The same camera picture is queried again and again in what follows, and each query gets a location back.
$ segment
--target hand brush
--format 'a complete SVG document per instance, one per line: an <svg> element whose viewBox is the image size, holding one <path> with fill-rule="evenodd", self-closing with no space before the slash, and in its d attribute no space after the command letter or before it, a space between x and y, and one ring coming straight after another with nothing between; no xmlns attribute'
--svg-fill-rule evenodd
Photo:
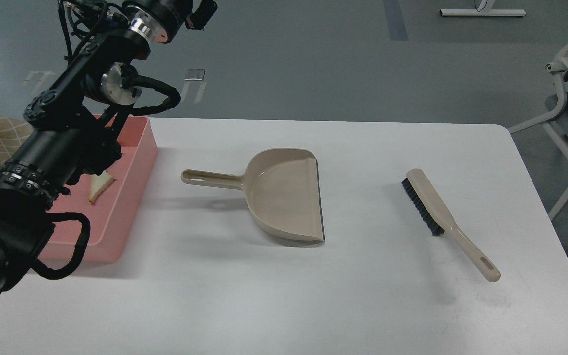
<svg viewBox="0 0 568 355"><path fill-rule="evenodd" d="M431 228L434 236L439 236L444 231L448 232L486 280L497 281L501 278L501 272L498 271L498 268L457 226L451 211L448 210L442 198L426 178L424 171L421 169L409 170L402 185L415 207L420 211L420 216L422 216L424 222Z"/></svg>

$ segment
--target chair leg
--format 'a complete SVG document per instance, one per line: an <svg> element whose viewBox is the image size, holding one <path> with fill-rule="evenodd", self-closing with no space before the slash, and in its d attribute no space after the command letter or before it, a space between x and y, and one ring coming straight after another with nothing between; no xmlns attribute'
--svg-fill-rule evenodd
<svg viewBox="0 0 568 355"><path fill-rule="evenodd" d="M543 126L543 129L545 129L549 137L552 139L552 141L554 141L558 149L561 151L562 155L564 155L565 159L568 161L568 145L564 141L564 139L562 139L561 135L559 135L557 131L554 130L553 127L553 126L557 127L558 126L557 123L544 122L541 123L541 126ZM552 209L548 212L550 220L554 220L555 216L558 214L558 212L562 209L562 207L564 206L564 204L566 204L567 201L568 201L568 186L564 190L558 201L556 201Z"/></svg>
<svg viewBox="0 0 568 355"><path fill-rule="evenodd" d="M508 128L510 133L516 133L518 131L524 130L525 128L529 128L532 126L536 126L537 124L541 124L543 122L549 121L551 119L555 119L559 115L561 115L562 111L564 110L564 106L567 103L567 97L565 93L564 81L562 80L562 74L555 73L552 74L552 81L554 84L554 88L556 90L556 107L549 112L545 112L538 117L534 117L533 119L528 119L525 122L516 124L516 126L512 126Z"/></svg>

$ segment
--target dustpan handle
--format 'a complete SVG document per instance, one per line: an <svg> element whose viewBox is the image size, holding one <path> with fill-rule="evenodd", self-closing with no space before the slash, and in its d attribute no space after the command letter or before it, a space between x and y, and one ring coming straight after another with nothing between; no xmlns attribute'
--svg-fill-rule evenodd
<svg viewBox="0 0 568 355"><path fill-rule="evenodd" d="M211 173L200 170L184 170L181 173L181 180L186 184L211 186L214 188L242 189L243 182L241 176L231 174Z"/></svg>

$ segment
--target gray floor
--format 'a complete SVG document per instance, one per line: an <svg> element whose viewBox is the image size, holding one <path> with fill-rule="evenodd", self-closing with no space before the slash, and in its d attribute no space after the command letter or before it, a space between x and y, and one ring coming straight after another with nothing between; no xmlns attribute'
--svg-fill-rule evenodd
<svg viewBox="0 0 568 355"><path fill-rule="evenodd" d="M192 83L164 116L511 126L545 111L553 91L543 67L568 41L568 0L496 1L498 9L525 9L525 18L439 16L441 8L472 7L470 0L218 4L205 31L182 30L134 63L179 90L187 69L206 70L202 99ZM55 1L0 1L0 114L20 118L56 78L41 83L43 74L30 72L59 74L64 53ZM158 99L146 94L140 104ZM568 184L568 165L541 128L514 139L551 207ZM568 253L568 204L554 226Z"/></svg>

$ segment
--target bread slice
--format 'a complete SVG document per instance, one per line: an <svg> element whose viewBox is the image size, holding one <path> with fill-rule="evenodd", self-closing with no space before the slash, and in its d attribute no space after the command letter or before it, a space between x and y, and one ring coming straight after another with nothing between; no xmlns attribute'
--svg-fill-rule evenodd
<svg viewBox="0 0 568 355"><path fill-rule="evenodd" d="M115 177L104 170L101 175L91 175L91 187L89 189L89 202L95 204L98 196L104 192L113 182Z"/></svg>

